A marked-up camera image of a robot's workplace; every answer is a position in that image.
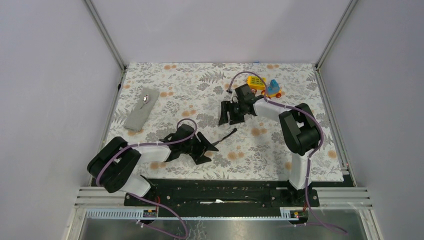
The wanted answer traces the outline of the metal spoon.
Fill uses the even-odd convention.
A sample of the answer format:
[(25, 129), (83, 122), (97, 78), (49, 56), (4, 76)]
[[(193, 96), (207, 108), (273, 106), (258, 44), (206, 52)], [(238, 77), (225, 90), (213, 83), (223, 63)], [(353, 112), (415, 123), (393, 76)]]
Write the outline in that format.
[(141, 99), (141, 105), (140, 105), (140, 109), (142, 109), (145, 105), (147, 105), (150, 102), (150, 96), (148, 94), (146, 94), (142, 99)]

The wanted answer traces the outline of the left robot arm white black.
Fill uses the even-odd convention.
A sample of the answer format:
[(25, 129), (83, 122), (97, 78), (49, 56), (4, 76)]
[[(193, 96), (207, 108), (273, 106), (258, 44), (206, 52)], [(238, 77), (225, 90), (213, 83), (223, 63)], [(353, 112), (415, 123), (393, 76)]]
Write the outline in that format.
[(136, 195), (144, 206), (152, 204), (155, 192), (146, 177), (133, 173), (136, 165), (149, 162), (167, 163), (180, 155), (190, 156), (197, 165), (211, 162), (206, 152), (218, 151), (201, 132), (181, 124), (176, 132), (152, 143), (128, 144), (114, 137), (87, 165), (87, 171), (98, 186), (108, 193), (126, 192)]

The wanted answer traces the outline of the grey cloth napkin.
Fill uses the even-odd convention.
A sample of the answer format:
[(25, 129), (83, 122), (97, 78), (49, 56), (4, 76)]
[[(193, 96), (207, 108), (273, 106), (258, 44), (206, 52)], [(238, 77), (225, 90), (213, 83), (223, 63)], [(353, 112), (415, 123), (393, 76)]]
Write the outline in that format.
[[(142, 98), (145, 95), (150, 96), (150, 101), (147, 105), (145, 105), (142, 109), (140, 109)], [(124, 128), (133, 132), (140, 131), (146, 121), (148, 120), (151, 111), (153, 110), (156, 101), (158, 100), (160, 92), (156, 89), (150, 89), (144, 87), (139, 95), (138, 102), (136, 103), (134, 109), (129, 114), (124, 124)]]

